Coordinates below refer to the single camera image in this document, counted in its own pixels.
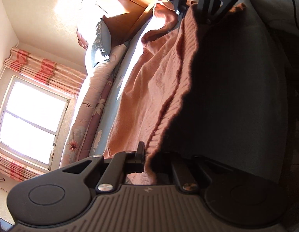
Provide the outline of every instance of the floor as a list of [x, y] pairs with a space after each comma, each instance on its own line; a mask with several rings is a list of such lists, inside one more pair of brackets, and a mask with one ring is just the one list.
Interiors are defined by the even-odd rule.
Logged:
[[0, 189], [0, 218], [6, 220], [7, 222], [14, 224], [14, 220], [6, 206], [6, 197], [8, 196], [7, 192]]
[[289, 61], [285, 67], [288, 132], [279, 184], [286, 189], [290, 210], [283, 224], [293, 231], [293, 226], [299, 224], [299, 38], [285, 32], [277, 34]]

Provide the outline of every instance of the pillowcase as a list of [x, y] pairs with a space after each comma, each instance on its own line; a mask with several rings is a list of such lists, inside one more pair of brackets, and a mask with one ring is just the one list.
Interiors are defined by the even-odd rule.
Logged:
[[101, 98], [101, 93], [112, 70], [119, 63], [126, 49], [127, 47], [124, 44], [115, 46], [110, 54], [110, 60], [101, 62], [95, 66], [84, 80], [77, 98], [69, 135], [65, 141], [60, 167], [75, 162], [76, 157], [81, 152], [84, 137]]
[[89, 43], [88, 49], [85, 55], [85, 67], [87, 74], [89, 74], [93, 67], [98, 63], [110, 59], [111, 52], [111, 34], [104, 23], [103, 19], [96, 25], [96, 34], [93, 42]]

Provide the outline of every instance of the window frame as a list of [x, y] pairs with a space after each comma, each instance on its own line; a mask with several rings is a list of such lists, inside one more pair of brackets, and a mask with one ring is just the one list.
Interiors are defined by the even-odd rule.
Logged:
[[[16, 82], [20, 82], [22, 84], [28, 85], [28, 86], [36, 89], [36, 90], [39, 90], [39, 91], [41, 91], [41, 92], [43, 92], [43, 93], [45, 93], [47, 95], [50, 95], [50, 96], [52, 96], [54, 98], [57, 98], [57, 99], [65, 102], [65, 107], [64, 107], [64, 109], [62, 111], [61, 118], [60, 118], [60, 121], [59, 121], [59, 124], [58, 124], [56, 132], [48, 130], [48, 129], [46, 129], [46, 128], [42, 127], [42, 126], [39, 126], [37, 124], [34, 124], [34, 123], [32, 123], [32, 122], [30, 122], [30, 121], [28, 121], [28, 120], [26, 120], [26, 119], [24, 119], [24, 118], [22, 118], [22, 117], [20, 117], [18, 115], [14, 114], [14, 113], [11, 113], [10, 111], [6, 110], [6, 106], [7, 106], [10, 94], [11, 94], [11, 92], [12, 92], [12, 90], [13, 90], [14, 85], [15, 85]], [[46, 170], [50, 171], [50, 168], [51, 168], [51, 165], [52, 165], [52, 162], [53, 162], [54, 150], [56, 148], [56, 143], [57, 143], [59, 131], [60, 131], [60, 128], [62, 126], [64, 117], [65, 117], [65, 113], [66, 113], [66, 111], [68, 109], [69, 102], [70, 102], [69, 98], [66, 98], [64, 96], [58, 95], [58, 94], [56, 94], [54, 92], [51, 92], [51, 91], [46, 90], [46, 89], [44, 89], [42, 87], [39, 87], [38, 85], [36, 85], [34, 83], [31, 83], [31, 82], [29, 82], [29, 81], [27, 81], [25, 79], [22, 79], [22, 78], [19, 78], [19, 77], [13, 75], [12, 78], [11, 78], [11, 80], [10, 80], [10, 84], [9, 84], [7, 90], [6, 90], [4, 101], [3, 101], [3, 104], [1, 105], [1, 109], [0, 109], [0, 132], [1, 132], [2, 122], [3, 122], [3, 116], [4, 116], [5, 113], [8, 113], [8, 114], [11, 114], [12, 116], [14, 116], [16, 118], [19, 118], [19, 119], [21, 119], [21, 120], [23, 120], [23, 121], [25, 121], [25, 122], [33, 125], [36, 128], [39, 128], [39, 129], [41, 129], [41, 130], [43, 130], [45, 132], [53, 134], [55, 136], [54, 137], [54, 142], [53, 142], [55, 145], [53, 146], [52, 152], [50, 153], [48, 164], [45, 164], [43, 162], [40, 162], [40, 161], [38, 161], [36, 159], [33, 159], [33, 158], [27, 156], [27, 155], [24, 155], [24, 154], [22, 154], [22, 153], [20, 153], [20, 152], [18, 152], [16, 150], [10, 148], [8, 145], [6, 145], [5, 143], [3, 143], [1, 141], [0, 141], [0, 146], [3, 147], [4, 149], [6, 149], [8, 152], [11, 152], [11, 153], [13, 153], [13, 154], [15, 154], [15, 155], [23, 158], [23, 159], [26, 159], [27, 161], [29, 161], [29, 162], [31, 162], [33, 164], [39, 165], [40, 167], [43, 167]]]

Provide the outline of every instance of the gray pillow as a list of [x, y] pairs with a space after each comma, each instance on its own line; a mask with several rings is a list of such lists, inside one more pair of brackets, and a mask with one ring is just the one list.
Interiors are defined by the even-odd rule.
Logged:
[[111, 34], [101, 18], [96, 26], [96, 36], [93, 43], [90, 43], [86, 51], [85, 66], [87, 73], [98, 63], [110, 59]]

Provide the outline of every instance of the dark floor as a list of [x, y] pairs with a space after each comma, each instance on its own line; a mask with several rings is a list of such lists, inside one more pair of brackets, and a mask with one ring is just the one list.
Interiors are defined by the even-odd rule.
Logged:
[[288, 133], [279, 184], [287, 190], [289, 204], [299, 202], [299, 38], [277, 32], [289, 60], [285, 69], [288, 97]]
[[288, 86], [288, 133], [280, 185], [285, 187], [290, 205], [299, 201], [299, 93]]

